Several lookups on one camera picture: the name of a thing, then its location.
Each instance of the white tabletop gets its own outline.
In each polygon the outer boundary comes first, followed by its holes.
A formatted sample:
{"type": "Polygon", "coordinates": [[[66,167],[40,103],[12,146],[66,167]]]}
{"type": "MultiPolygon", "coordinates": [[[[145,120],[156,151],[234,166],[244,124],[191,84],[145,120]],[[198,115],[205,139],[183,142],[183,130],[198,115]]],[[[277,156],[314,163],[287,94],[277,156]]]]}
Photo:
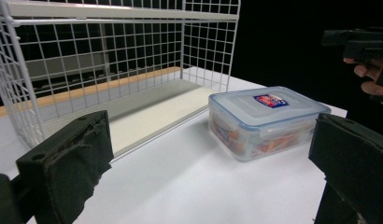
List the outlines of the white tabletop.
{"type": "MultiPolygon", "coordinates": [[[[230,91],[260,87],[230,81],[230,91]]],[[[308,150],[237,161],[211,135],[205,111],[112,162],[75,223],[314,223],[325,180],[308,150]]],[[[26,151],[0,118],[0,173],[16,176],[26,151]]]]}

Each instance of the wire grid panel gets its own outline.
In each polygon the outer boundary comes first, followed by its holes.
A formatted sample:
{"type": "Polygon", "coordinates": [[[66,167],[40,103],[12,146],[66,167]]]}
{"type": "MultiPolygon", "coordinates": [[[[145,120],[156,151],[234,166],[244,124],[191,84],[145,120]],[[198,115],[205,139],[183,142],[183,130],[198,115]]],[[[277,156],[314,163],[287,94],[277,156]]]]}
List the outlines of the wire grid panel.
{"type": "Polygon", "coordinates": [[[227,91],[237,20],[199,18],[238,15],[237,1],[59,2],[42,1],[32,10],[25,3],[34,1],[0,0],[0,93],[29,145],[47,137],[46,120],[174,80],[227,91]],[[112,6],[99,9],[113,13],[94,16],[86,8],[88,16],[80,18],[84,8],[78,7],[75,18],[45,15],[65,13],[62,7],[73,13],[74,3],[112,6]],[[4,16],[7,8],[16,15],[4,16]],[[136,18],[116,16],[114,8],[136,18]]]}

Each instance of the clear plastic container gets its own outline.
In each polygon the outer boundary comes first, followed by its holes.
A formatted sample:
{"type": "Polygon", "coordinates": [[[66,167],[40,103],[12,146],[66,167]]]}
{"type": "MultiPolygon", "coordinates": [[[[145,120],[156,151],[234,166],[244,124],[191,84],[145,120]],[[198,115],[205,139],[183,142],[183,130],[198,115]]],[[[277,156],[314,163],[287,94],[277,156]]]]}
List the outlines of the clear plastic container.
{"type": "Polygon", "coordinates": [[[209,129],[239,161],[311,140],[319,113],[331,108],[285,87],[209,96],[209,129]]]}

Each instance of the container lid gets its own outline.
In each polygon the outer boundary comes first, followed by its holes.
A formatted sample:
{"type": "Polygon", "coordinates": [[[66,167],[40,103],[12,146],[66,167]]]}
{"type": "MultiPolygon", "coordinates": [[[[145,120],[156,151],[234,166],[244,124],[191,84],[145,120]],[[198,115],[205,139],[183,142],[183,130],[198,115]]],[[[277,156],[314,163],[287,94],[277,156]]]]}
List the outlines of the container lid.
{"type": "Polygon", "coordinates": [[[328,106],[280,86],[215,93],[209,97],[248,126],[331,112],[328,106]]]}

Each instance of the red and blue sticker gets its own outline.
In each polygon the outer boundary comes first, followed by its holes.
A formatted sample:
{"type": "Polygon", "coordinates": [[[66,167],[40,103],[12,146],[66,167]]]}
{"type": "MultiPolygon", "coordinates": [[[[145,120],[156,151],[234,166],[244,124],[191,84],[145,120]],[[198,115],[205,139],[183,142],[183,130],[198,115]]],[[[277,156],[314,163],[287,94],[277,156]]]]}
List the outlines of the red and blue sticker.
{"type": "Polygon", "coordinates": [[[280,106],[289,105],[285,100],[272,94],[257,95],[257,96],[253,96],[253,98],[259,103],[263,105],[267,105],[271,108],[277,108],[280,106]]]}

